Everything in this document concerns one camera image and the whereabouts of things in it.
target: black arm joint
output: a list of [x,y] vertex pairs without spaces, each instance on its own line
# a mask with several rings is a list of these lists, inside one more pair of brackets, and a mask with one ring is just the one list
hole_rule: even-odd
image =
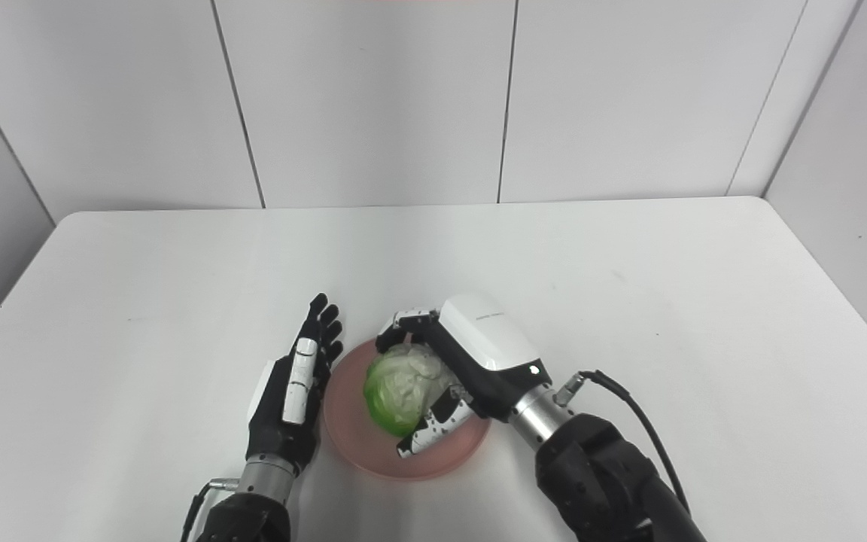
[[536,476],[579,540],[646,539],[640,487],[657,470],[605,419],[581,414],[564,423],[537,450]]
[[209,511],[199,542],[289,542],[290,516],[279,502],[237,493]]

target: pink plate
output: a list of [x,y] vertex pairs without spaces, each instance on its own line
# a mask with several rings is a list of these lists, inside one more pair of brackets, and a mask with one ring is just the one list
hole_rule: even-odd
[[481,446],[491,422],[477,416],[423,452],[401,459],[397,437],[370,418],[364,399],[367,368],[376,357],[373,342],[351,350],[333,368],[323,399],[327,434],[340,455],[355,466],[390,480],[429,480],[460,467]]

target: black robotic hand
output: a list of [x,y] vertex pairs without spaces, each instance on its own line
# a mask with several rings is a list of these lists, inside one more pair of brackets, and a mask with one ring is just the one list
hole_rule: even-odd
[[290,353],[276,361],[256,411],[250,419],[247,459],[272,454],[306,469],[316,450],[316,421],[330,368],[343,352],[336,338],[343,326],[336,305],[321,293],[310,302],[309,314]]
[[330,381],[330,368],[343,352],[337,340],[340,311],[321,293],[310,302],[290,353],[276,360],[250,419],[247,465],[238,480],[213,480],[193,498],[183,525],[186,542],[196,512],[210,487],[235,493],[209,511],[199,542],[288,542],[286,500],[293,481],[316,452],[316,422]]

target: robotic finger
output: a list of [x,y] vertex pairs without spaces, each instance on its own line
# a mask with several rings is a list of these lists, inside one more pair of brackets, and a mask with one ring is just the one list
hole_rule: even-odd
[[397,453],[400,457],[409,457],[423,452],[451,434],[471,416],[474,416],[474,409],[470,408],[470,395],[462,385],[451,385],[430,405],[429,411],[417,422],[410,435],[397,443]]

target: cable connector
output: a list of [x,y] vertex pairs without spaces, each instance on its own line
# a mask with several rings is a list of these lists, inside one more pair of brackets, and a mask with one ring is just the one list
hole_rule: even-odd
[[554,394],[554,404],[561,408],[567,406],[571,399],[574,399],[577,391],[581,389],[581,385],[584,385],[584,380],[584,375],[575,373],[567,382],[564,382],[560,390],[557,390],[557,394]]
[[239,478],[213,478],[206,484],[210,489],[219,489],[220,491],[236,491],[236,487],[240,485]]

